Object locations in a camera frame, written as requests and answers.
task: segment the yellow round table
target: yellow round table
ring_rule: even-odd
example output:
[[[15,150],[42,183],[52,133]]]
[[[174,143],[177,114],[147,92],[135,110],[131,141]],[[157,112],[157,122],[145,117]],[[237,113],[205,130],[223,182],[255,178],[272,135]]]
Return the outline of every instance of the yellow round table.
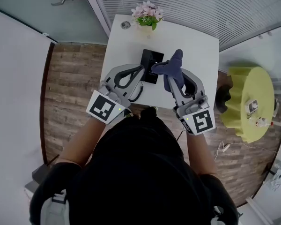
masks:
[[[261,67],[231,67],[228,71],[233,87],[229,90],[231,99],[225,103],[226,112],[221,119],[227,128],[235,128],[236,135],[244,142],[254,142],[267,131],[266,127],[257,127],[249,122],[244,105],[251,99],[256,99],[258,109],[252,118],[266,118],[272,121],[274,112],[274,88],[268,73]]]

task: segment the green leaves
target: green leaves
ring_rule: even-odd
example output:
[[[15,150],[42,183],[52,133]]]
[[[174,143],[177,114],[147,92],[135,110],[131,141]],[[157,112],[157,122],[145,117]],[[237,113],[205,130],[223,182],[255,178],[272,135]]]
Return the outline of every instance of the green leaves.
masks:
[[[156,27],[157,27],[157,23],[154,22],[154,23],[152,24],[152,30],[154,31]]]
[[[157,27],[157,23],[159,23],[161,19],[157,20],[154,16],[145,16],[137,18],[137,22],[140,26],[152,26],[152,30],[154,31]]]

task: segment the small round object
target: small round object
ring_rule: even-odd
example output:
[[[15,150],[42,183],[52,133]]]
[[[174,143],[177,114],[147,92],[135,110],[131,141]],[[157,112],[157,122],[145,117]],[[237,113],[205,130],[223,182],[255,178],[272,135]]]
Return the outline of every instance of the small round object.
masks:
[[[122,29],[128,29],[131,27],[131,24],[128,21],[122,22],[121,23],[121,28]]]

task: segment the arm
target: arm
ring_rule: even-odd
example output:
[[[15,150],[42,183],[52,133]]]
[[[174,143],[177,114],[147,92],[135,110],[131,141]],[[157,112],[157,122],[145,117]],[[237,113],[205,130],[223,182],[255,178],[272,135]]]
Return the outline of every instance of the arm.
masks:
[[[217,173],[216,165],[203,134],[187,134],[188,157],[191,168],[198,175]]]
[[[100,139],[106,124],[90,118],[69,141],[56,163],[68,162],[84,166]]]

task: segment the cable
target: cable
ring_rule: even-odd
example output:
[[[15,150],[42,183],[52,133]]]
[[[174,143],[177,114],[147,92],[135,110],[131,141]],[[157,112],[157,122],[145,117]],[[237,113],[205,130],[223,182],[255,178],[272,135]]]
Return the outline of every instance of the cable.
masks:
[[[136,96],[136,98],[135,99],[128,99],[129,100],[129,102],[135,102],[137,99],[139,99],[139,97],[141,96],[141,93],[142,93],[142,91],[143,91],[143,89],[144,89],[144,85],[142,84],[142,82],[141,82],[141,86],[140,86],[140,92],[139,92],[139,94]]]
[[[221,141],[220,144],[219,144],[219,147],[218,147],[217,150],[216,150],[216,156],[215,156],[214,160],[216,160],[216,158],[217,158],[217,156],[218,156],[218,154],[219,154],[219,148],[220,148],[220,146],[221,146],[222,143],[223,143],[223,149],[225,148],[224,142]],[[241,144],[241,145],[244,145],[244,146],[246,146],[246,147],[248,147],[248,148],[263,149],[263,150],[268,151],[268,152],[275,152],[275,153],[278,153],[278,152],[276,152],[276,151],[271,151],[271,150],[268,150],[268,149],[265,149],[265,148],[251,147],[251,146],[248,146],[248,145],[246,145],[246,144],[244,144],[244,143],[228,143],[226,146],[232,145],[232,144]]]
[[[251,116],[252,116],[252,114],[254,114],[255,113],[255,111],[256,110],[254,110],[252,113],[250,113],[249,115],[247,114],[247,119],[249,119]]]
[[[184,127],[183,127],[183,129],[182,129],[182,131],[181,131],[179,137],[177,138],[177,142],[178,142],[178,139],[180,138],[180,136],[182,135],[183,132],[186,132],[186,130],[184,130]]]
[[[223,143],[223,149],[224,149],[224,142],[221,141],[219,147],[218,147],[217,150],[216,150],[216,156],[215,156],[215,159],[214,159],[214,160],[216,160],[217,155],[219,155],[219,148],[220,148],[220,146],[221,146],[221,143]]]

